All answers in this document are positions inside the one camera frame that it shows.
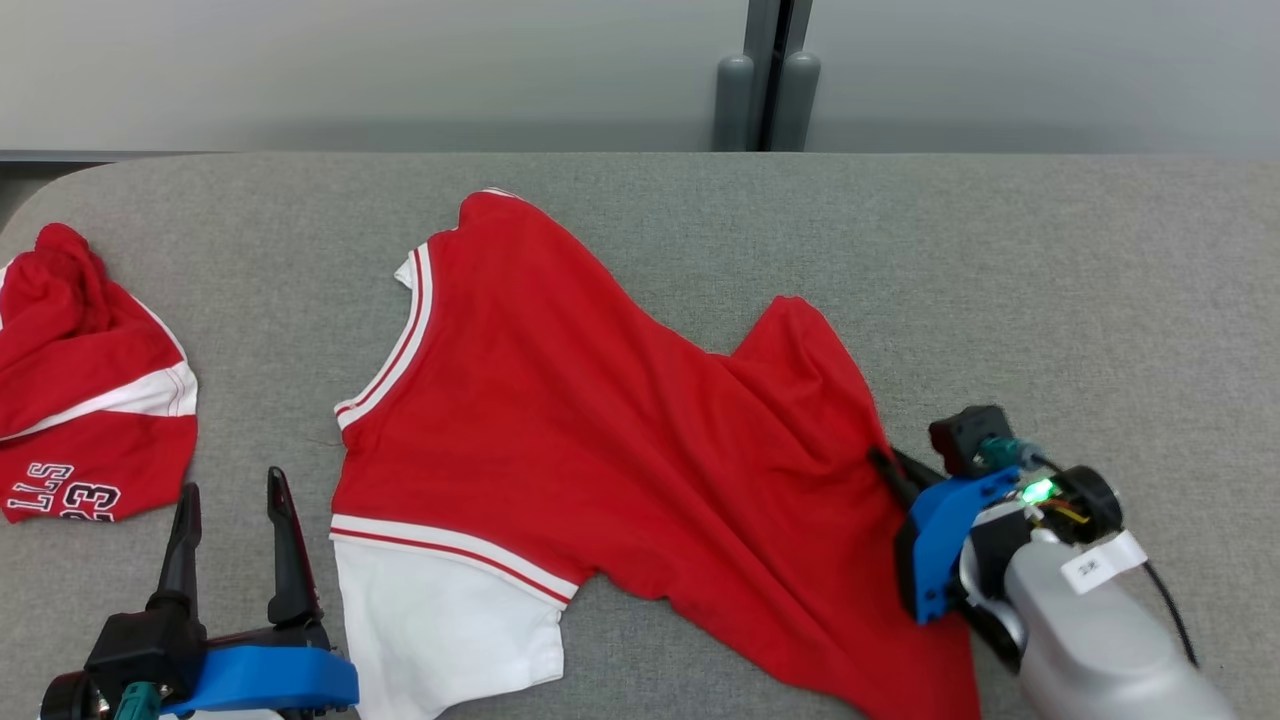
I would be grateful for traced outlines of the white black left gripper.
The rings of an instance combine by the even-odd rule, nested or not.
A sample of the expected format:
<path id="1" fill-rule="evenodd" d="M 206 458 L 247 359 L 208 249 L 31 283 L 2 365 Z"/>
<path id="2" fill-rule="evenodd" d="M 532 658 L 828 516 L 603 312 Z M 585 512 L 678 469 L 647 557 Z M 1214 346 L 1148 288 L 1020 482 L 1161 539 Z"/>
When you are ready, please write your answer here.
<path id="1" fill-rule="evenodd" d="M 268 469 L 266 487 L 275 578 L 268 620 L 275 628 L 209 639 L 192 623 L 108 623 L 84 666 L 50 682 L 42 719 L 316 719 L 335 711 L 337 655 L 314 624 L 324 612 L 282 468 Z M 200 488 L 184 483 L 148 610 L 198 614 L 201 539 Z"/>

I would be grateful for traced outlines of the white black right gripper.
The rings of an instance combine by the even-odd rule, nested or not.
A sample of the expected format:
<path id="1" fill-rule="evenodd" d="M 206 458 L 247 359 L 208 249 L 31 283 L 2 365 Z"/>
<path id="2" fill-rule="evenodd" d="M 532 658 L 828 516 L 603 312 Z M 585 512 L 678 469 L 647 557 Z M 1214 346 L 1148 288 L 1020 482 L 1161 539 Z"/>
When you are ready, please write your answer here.
<path id="1" fill-rule="evenodd" d="M 909 512 L 922 491 L 947 477 L 892 446 L 873 447 L 868 461 L 899 506 Z M 1005 589 L 1014 555 L 1030 542 L 1093 543 L 1124 527 L 1110 484 L 1094 469 L 1050 466 L 1046 477 L 1019 479 L 984 507 L 960 553 L 960 615 L 996 659 L 1019 673 L 1029 632 Z"/>

